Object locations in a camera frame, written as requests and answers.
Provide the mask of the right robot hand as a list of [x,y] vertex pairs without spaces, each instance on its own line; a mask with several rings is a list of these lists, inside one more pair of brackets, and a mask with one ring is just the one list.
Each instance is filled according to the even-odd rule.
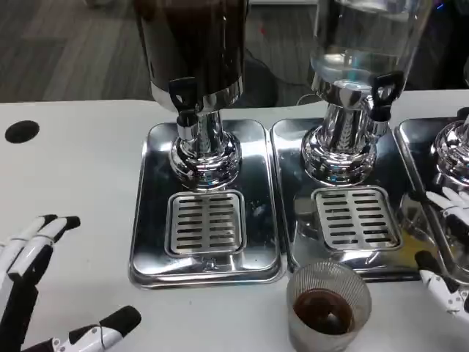
[[[426,192],[426,197],[442,210],[443,219],[452,235],[468,249],[468,193],[442,187],[442,194]],[[418,272],[434,300],[457,320],[468,324],[468,286],[445,275],[428,251],[415,254]]]

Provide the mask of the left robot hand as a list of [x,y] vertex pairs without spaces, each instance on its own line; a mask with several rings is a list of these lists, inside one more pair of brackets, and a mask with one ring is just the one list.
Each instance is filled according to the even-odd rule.
[[[77,216],[38,216],[1,245],[1,350],[20,351],[32,318],[37,285],[50,264],[54,245],[69,230],[81,225]],[[97,323],[52,337],[27,351],[108,351],[141,322],[132,306],[118,309]]]

